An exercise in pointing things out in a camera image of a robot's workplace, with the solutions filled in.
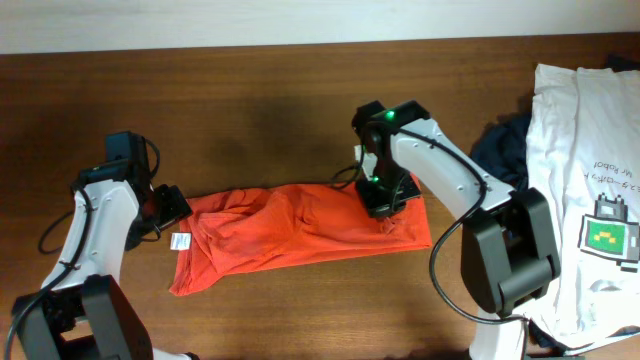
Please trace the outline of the orange printed t-shirt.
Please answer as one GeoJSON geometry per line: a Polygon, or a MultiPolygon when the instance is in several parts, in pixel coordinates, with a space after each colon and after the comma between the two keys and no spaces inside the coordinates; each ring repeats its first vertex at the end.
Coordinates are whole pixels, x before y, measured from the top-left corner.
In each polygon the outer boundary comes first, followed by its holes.
{"type": "Polygon", "coordinates": [[[234,189],[188,201],[179,224],[191,237],[178,254],[170,292],[188,296],[225,276],[428,249],[425,201],[391,217],[368,216],[354,186],[234,189]]]}

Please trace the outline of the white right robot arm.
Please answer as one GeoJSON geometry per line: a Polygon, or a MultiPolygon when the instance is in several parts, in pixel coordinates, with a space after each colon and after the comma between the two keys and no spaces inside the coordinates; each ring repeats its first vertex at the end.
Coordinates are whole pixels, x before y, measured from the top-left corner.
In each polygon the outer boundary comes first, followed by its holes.
{"type": "Polygon", "coordinates": [[[444,303],[476,325],[469,358],[526,358],[530,320],[518,310],[544,297],[561,273],[544,195],[517,190],[484,171],[415,101],[392,108],[365,104],[351,127],[360,141],[355,188],[370,217],[405,210],[420,184],[454,217],[433,247],[428,272],[444,303]],[[438,253],[456,230],[462,232],[461,277],[477,314],[456,305],[437,279],[438,253]]]}

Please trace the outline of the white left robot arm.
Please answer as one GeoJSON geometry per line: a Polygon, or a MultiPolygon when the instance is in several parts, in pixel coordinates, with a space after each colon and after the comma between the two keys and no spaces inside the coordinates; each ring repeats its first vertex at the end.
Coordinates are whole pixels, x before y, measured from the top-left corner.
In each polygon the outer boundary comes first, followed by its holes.
{"type": "Polygon", "coordinates": [[[71,185],[73,220],[39,291],[17,298],[7,340],[28,359],[169,359],[124,295],[123,256],[192,211],[176,186],[151,184],[138,161],[81,171],[71,185]]]}

